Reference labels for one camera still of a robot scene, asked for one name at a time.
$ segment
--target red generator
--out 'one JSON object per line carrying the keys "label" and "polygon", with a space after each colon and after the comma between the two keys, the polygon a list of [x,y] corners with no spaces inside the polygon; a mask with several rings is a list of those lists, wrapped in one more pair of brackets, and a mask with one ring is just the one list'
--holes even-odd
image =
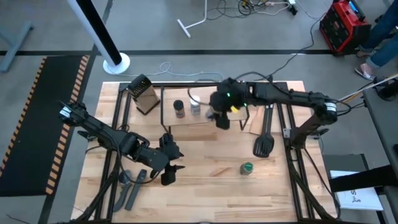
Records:
{"label": "red generator", "polygon": [[333,0],[329,11],[321,20],[319,29],[335,56],[354,52],[366,41],[371,24],[354,0]]}

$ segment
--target black spatula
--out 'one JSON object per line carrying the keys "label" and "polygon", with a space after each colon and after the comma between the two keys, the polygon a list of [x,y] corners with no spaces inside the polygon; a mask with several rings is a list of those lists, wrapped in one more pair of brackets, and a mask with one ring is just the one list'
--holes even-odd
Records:
{"label": "black spatula", "polygon": [[268,158],[274,148],[274,138],[271,135],[272,112],[274,105],[266,106],[264,121],[262,122],[262,133],[254,142],[253,155],[260,158]]}

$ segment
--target concrete floor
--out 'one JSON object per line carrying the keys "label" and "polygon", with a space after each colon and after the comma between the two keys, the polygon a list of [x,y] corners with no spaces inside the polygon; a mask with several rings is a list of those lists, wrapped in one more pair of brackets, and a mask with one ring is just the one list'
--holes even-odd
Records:
{"label": "concrete floor", "polygon": [[[100,15],[106,0],[93,0]],[[216,0],[209,0],[209,8]],[[321,0],[301,0],[312,16],[321,16],[327,7]],[[357,0],[371,23],[383,14],[388,0]],[[187,50],[187,49],[301,49],[311,43],[309,28],[315,22],[302,9],[296,16],[282,11],[276,16],[256,14],[244,19],[222,17],[190,29],[188,39],[177,24],[181,19],[186,25],[201,19],[202,1],[115,0],[106,27],[120,50]],[[209,17],[217,16],[214,12]],[[91,50],[93,42],[65,0],[2,0],[0,21],[12,32],[18,30],[24,20],[32,20],[35,29],[29,34],[22,50]],[[327,49],[319,31],[314,30],[315,45],[312,49]],[[6,50],[0,43],[0,50]],[[159,71],[162,62],[170,62],[176,73],[220,72],[225,77],[236,77],[248,71],[264,74],[282,66],[290,55],[198,55],[198,56],[146,56],[131,57],[130,75],[150,74]],[[16,126],[41,56],[17,57],[8,73],[0,74],[0,154],[4,154]],[[103,58],[98,56],[91,71],[84,102],[89,113],[94,113],[102,82],[130,81],[131,77],[107,75],[102,69]],[[275,75],[275,80],[303,80],[308,91],[322,91],[333,98],[341,98],[366,83],[355,75],[353,68],[361,63],[354,55],[335,58],[331,55],[299,55],[287,67]],[[398,72],[397,62],[392,61],[377,71],[377,75],[389,76]],[[217,78],[214,75],[200,77],[173,77],[159,75],[153,81],[196,80]],[[324,135],[324,154],[364,153],[370,167],[387,163],[376,130],[366,109],[354,110],[330,127]],[[54,201],[49,223],[67,221],[73,209],[79,176],[87,143],[74,135],[61,183]],[[18,223],[6,214],[29,223],[37,223],[44,202],[43,197],[0,198],[0,223]],[[374,212],[343,211],[345,220],[377,223]]]}

